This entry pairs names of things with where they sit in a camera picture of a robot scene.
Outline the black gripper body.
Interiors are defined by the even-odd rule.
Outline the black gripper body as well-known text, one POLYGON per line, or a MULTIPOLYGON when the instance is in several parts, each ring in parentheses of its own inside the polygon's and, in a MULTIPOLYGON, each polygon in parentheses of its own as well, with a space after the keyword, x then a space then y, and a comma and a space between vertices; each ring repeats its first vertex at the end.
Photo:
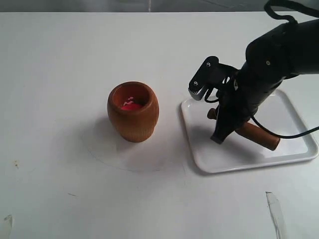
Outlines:
POLYGON ((262 71, 244 63, 241 69, 218 64, 221 74, 230 81, 218 90, 218 124, 243 124, 254 116, 265 99, 283 82, 277 72, 262 71))

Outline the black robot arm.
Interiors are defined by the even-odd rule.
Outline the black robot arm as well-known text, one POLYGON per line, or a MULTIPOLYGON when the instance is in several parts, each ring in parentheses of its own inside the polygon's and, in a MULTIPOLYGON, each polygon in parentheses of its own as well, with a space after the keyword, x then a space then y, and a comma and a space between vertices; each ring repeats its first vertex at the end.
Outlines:
POLYGON ((207 57, 189 82, 190 95, 209 102, 217 90, 211 139, 222 143, 253 119, 260 104, 286 79, 319 72, 319 22, 284 23, 252 41, 241 69, 207 57))

